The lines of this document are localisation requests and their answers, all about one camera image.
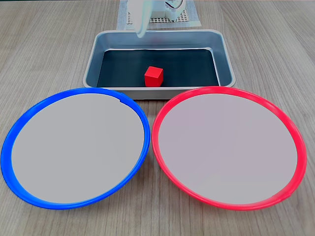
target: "wood grain surface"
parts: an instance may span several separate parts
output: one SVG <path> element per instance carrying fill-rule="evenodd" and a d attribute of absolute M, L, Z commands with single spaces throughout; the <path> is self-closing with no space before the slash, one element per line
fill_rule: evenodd
<path fill-rule="evenodd" d="M 286 112 L 305 140 L 308 167 L 284 202 L 236 212 L 202 204 L 160 170 L 150 147 L 135 177 L 111 197 L 46 210 L 16 197 L 0 177 L 0 236 L 314 236 L 315 1 L 196 1 L 204 29 L 223 33 L 235 87 Z M 82 87 L 95 36 L 115 30 L 119 2 L 0 2 L 0 145 L 37 102 Z M 139 101 L 150 125 L 165 104 Z"/>

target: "blue rim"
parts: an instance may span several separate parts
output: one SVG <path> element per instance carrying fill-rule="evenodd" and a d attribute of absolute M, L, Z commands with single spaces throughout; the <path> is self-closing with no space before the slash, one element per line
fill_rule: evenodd
<path fill-rule="evenodd" d="M 131 170 L 131 172 L 127 175 L 125 179 L 123 179 L 118 185 L 116 185 L 113 189 L 110 191 L 78 203 L 70 203 L 70 204 L 60 204 L 60 203 L 51 203 L 47 201 L 43 201 L 37 197 L 34 197 L 30 193 L 28 193 L 18 182 L 17 178 L 15 177 L 13 167 L 12 167 L 12 161 L 11 161 L 11 154 L 12 154 L 12 148 L 14 145 L 14 142 L 19 135 L 22 128 L 27 124 L 27 122 L 35 116 L 39 111 L 46 108 L 47 106 L 51 105 L 54 102 L 57 102 L 61 99 L 78 95 L 78 94 L 84 94 L 84 93 L 99 93 L 104 95 L 109 95 L 112 97 L 115 97 L 120 100 L 123 104 L 131 107 L 140 117 L 143 129 L 144 129 L 144 142 L 143 142 L 143 148 L 140 154 L 140 157 L 134 166 L 134 168 Z M 108 90 L 104 88 L 76 88 L 64 92 L 57 93 L 51 97 L 46 98 L 45 100 L 37 103 L 35 106 L 30 108 L 27 112 L 25 112 L 12 126 L 11 130 L 9 131 L 8 135 L 5 138 L 5 141 L 2 146 L 1 151 L 1 170 L 3 174 L 3 178 L 8 185 L 8 187 L 12 190 L 12 192 L 17 195 L 19 198 L 24 200 L 25 202 L 32 204 L 37 207 L 41 208 L 47 208 L 47 209 L 73 209 L 78 207 L 84 207 L 93 203 L 96 203 L 104 198 L 107 198 L 108 196 L 112 195 L 113 193 L 117 192 L 119 189 L 121 189 L 132 177 L 137 173 L 137 171 L 140 169 L 142 163 L 144 162 L 146 155 L 148 154 L 148 149 L 150 145 L 150 126 L 148 119 L 142 109 L 139 107 L 139 105 L 133 101 L 131 98 L 127 97 L 126 95 L 116 92 L 113 90 Z"/>

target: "grid mat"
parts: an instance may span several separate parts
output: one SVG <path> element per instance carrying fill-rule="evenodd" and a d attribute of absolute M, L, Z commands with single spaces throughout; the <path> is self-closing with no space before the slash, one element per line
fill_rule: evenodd
<path fill-rule="evenodd" d="M 153 24 L 153 23 L 188 22 L 188 21 L 189 21 L 189 16 L 187 14 L 187 10 L 185 9 L 175 21 L 171 21 L 168 18 L 153 18 L 153 19 L 150 19 L 149 24 Z M 127 15 L 127 25 L 132 25 L 132 20 L 131 20 L 129 12 L 128 12 L 128 15 Z"/>

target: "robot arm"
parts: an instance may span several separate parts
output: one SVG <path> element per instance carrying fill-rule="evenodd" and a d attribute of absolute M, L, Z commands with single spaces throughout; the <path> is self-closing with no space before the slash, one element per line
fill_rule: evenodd
<path fill-rule="evenodd" d="M 175 21 L 186 7 L 186 0 L 128 0 L 127 8 L 138 37 L 145 35 L 151 18 Z"/>

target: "red plate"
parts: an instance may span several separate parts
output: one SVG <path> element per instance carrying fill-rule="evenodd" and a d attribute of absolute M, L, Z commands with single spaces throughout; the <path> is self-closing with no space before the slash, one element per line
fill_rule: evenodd
<path fill-rule="evenodd" d="M 236 88 L 203 87 L 171 99 L 154 122 L 152 144 L 180 189 L 230 210 L 285 200 L 307 165 L 303 138 L 291 119 L 266 99 Z"/>

